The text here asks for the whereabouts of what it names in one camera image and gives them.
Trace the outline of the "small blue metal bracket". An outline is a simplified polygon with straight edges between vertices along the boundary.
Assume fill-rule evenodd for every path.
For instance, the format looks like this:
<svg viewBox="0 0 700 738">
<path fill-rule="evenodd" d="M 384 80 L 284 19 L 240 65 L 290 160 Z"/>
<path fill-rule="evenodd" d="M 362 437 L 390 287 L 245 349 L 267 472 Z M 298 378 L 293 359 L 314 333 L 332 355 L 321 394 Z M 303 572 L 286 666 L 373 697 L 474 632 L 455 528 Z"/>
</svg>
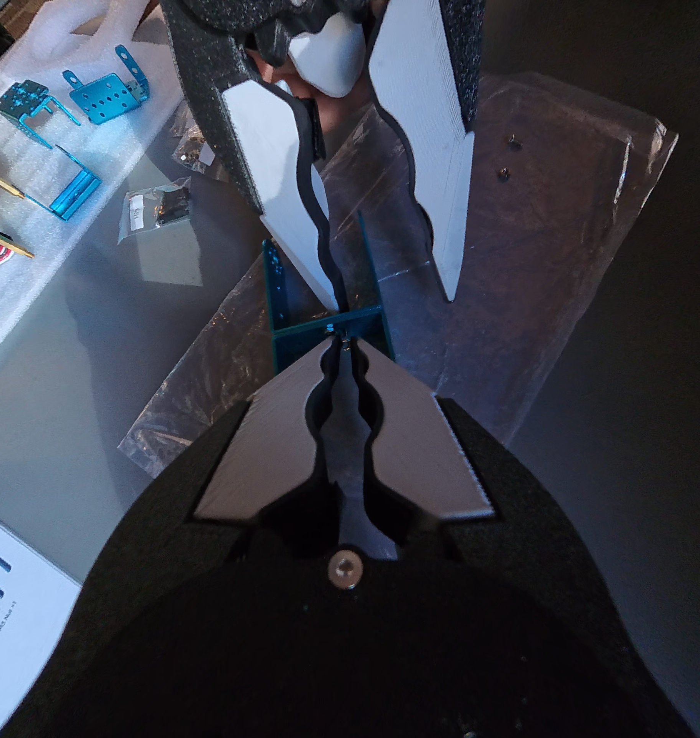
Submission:
<svg viewBox="0 0 700 738">
<path fill-rule="evenodd" d="M 50 95 L 49 88 L 34 80 L 14 82 L 0 97 L 0 114 L 28 138 L 51 149 L 52 145 L 28 125 L 28 119 L 37 116 L 42 111 L 52 115 L 51 105 L 56 106 L 74 124 L 80 126 L 80 121 L 68 108 Z"/>
<path fill-rule="evenodd" d="M 90 195 L 101 186 L 102 180 L 95 172 L 66 149 L 60 145 L 55 145 L 55 147 L 79 168 L 76 176 L 61 190 L 53 202 L 47 206 L 48 212 L 60 220 L 68 222 L 78 209 L 83 206 Z"/>
</svg>

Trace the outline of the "large clear plastic bag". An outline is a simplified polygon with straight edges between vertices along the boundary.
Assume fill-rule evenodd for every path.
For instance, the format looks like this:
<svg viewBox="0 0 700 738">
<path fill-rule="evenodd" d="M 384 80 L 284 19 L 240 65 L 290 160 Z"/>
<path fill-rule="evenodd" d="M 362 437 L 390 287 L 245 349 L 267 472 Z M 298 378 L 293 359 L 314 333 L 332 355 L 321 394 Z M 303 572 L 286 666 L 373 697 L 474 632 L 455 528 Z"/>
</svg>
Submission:
<svg viewBox="0 0 700 738">
<path fill-rule="evenodd" d="M 361 211 L 396 361 L 509 444 L 677 143 L 653 116 L 535 72 L 484 75 L 462 271 L 447 302 L 375 108 L 325 166 L 331 247 Z M 521 151 L 507 147 L 510 134 Z M 512 171 L 501 183 L 496 173 Z M 156 477 L 274 376 L 259 256 L 119 444 Z"/>
</svg>

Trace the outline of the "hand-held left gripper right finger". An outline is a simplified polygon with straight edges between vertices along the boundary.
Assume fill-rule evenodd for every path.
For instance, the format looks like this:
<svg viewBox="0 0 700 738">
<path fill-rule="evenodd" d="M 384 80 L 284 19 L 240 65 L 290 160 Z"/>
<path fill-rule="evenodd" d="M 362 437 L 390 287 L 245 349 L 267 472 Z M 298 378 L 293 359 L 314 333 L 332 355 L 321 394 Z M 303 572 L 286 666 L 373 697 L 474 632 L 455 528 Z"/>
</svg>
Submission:
<svg viewBox="0 0 700 738">
<path fill-rule="evenodd" d="M 495 509 L 435 393 L 364 339 L 351 343 L 365 442 L 363 502 L 376 527 L 486 520 Z"/>
</svg>

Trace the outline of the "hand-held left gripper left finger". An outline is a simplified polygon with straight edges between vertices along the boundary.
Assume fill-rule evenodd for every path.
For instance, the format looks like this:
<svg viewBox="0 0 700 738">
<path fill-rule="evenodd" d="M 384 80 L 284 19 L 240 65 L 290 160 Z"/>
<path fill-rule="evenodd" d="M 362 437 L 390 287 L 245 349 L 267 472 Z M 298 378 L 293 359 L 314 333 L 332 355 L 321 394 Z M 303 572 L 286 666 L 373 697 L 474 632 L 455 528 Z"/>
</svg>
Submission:
<svg viewBox="0 0 700 738">
<path fill-rule="evenodd" d="M 342 340 L 328 337 L 250 396 L 193 513 L 249 524 L 295 500 L 317 512 L 329 489 L 320 430 L 332 412 Z"/>
</svg>

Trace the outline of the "person's right hand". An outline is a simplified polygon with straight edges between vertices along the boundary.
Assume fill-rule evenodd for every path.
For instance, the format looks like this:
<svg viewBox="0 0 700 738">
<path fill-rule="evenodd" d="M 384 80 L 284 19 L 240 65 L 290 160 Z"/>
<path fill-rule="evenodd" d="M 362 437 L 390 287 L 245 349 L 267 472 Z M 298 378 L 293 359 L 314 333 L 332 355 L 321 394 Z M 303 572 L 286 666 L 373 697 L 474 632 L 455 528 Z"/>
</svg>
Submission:
<svg viewBox="0 0 700 738">
<path fill-rule="evenodd" d="M 270 95 L 267 115 L 277 128 L 272 134 L 275 143 L 295 145 L 298 170 L 323 160 L 327 152 L 316 98 L 286 80 L 263 81 L 262 85 Z"/>
</svg>

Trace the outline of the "pile of small screw bags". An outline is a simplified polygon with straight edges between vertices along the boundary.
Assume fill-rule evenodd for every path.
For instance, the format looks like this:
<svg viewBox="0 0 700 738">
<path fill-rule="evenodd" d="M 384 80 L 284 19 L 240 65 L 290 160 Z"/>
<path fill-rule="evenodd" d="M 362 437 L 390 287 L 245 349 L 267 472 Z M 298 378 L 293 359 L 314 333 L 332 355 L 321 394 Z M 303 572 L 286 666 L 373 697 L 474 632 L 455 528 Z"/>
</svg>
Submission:
<svg viewBox="0 0 700 738">
<path fill-rule="evenodd" d="M 182 176 L 166 184 L 126 193 L 119 224 L 119 243 L 133 235 L 188 221 L 193 174 L 215 181 L 229 180 L 225 166 L 207 144 L 184 100 L 174 115 L 170 137 L 175 143 L 171 158 Z"/>
</svg>

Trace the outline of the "blue metal bracket assembly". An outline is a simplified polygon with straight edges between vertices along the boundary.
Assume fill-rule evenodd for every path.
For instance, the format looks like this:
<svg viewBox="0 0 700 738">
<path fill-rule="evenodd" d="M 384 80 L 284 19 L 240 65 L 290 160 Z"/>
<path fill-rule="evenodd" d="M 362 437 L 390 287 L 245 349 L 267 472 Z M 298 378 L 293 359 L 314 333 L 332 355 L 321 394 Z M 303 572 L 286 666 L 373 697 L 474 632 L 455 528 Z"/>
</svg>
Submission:
<svg viewBox="0 0 700 738">
<path fill-rule="evenodd" d="M 262 244 L 275 374 L 334 334 L 343 339 L 364 339 L 395 360 L 361 211 L 355 212 L 349 228 L 338 233 L 332 245 L 348 298 L 348 310 L 336 314 L 318 300 L 273 240 L 266 239 Z"/>
</svg>

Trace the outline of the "white foam tray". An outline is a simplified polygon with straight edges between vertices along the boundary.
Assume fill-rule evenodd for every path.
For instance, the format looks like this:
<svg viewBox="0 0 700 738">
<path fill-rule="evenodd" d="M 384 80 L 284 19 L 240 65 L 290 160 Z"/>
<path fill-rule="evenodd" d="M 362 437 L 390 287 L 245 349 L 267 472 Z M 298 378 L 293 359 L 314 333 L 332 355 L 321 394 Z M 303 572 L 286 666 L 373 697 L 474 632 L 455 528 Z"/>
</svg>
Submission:
<svg viewBox="0 0 700 738">
<path fill-rule="evenodd" d="M 100 185 L 67 221 L 27 198 L 0 188 L 0 231 L 34 253 L 14 255 L 0 265 L 0 345 L 117 194 L 147 148 L 176 111 L 182 90 L 168 46 L 160 9 L 138 30 L 148 2 L 44 2 L 28 30 L 0 59 L 0 98 L 13 83 L 32 80 L 69 110 L 79 125 L 56 108 L 42 111 L 31 128 L 51 147 L 24 134 L 0 113 L 0 178 L 45 205 L 62 192 L 80 167 Z M 133 71 L 115 52 L 124 45 L 148 79 L 149 98 L 133 112 L 96 125 L 69 97 L 63 78 L 71 71 L 81 83 L 114 72 L 131 81 Z"/>
</svg>

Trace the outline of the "white instruction sheet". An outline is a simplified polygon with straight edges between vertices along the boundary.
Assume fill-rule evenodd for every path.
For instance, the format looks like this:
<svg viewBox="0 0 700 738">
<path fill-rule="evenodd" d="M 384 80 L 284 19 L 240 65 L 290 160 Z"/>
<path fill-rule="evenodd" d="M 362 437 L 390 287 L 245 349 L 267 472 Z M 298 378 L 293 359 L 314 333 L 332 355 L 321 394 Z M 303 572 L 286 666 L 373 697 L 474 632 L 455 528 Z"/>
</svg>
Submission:
<svg viewBox="0 0 700 738">
<path fill-rule="evenodd" d="M 0 729 L 50 659 L 80 589 L 0 521 Z"/>
</svg>

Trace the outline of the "perforated blue metal bracket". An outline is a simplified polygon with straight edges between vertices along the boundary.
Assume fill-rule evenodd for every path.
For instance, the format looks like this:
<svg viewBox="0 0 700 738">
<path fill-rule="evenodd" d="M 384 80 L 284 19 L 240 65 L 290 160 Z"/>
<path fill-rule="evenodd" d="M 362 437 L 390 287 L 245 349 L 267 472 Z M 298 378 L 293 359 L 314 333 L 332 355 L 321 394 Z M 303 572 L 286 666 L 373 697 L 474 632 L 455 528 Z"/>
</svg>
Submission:
<svg viewBox="0 0 700 738">
<path fill-rule="evenodd" d="M 88 117 L 100 125 L 125 113 L 139 108 L 150 97 L 150 86 L 141 65 L 123 44 L 115 47 L 117 56 L 133 74 L 133 79 L 123 81 L 114 72 L 104 75 L 90 83 L 82 83 L 78 75 L 64 70 L 63 78 L 71 86 L 69 97 Z"/>
</svg>

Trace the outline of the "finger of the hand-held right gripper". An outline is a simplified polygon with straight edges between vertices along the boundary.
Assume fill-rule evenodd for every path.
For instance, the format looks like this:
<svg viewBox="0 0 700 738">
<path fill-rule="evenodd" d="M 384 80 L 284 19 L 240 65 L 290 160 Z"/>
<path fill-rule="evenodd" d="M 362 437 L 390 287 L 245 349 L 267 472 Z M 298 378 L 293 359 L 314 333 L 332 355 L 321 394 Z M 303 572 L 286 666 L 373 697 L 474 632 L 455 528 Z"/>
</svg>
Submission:
<svg viewBox="0 0 700 738">
<path fill-rule="evenodd" d="M 310 99 L 247 80 L 222 92 L 263 225 L 330 311 L 348 309 L 329 249 L 327 195 L 314 164 Z"/>
<path fill-rule="evenodd" d="M 475 134 L 464 124 L 439 2 L 388 2 L 368 76 L 380 113 L 404 143 L 410 190 L 431 228 L 432 260 L 446 300 L 454 301 Z"/>
</svg>

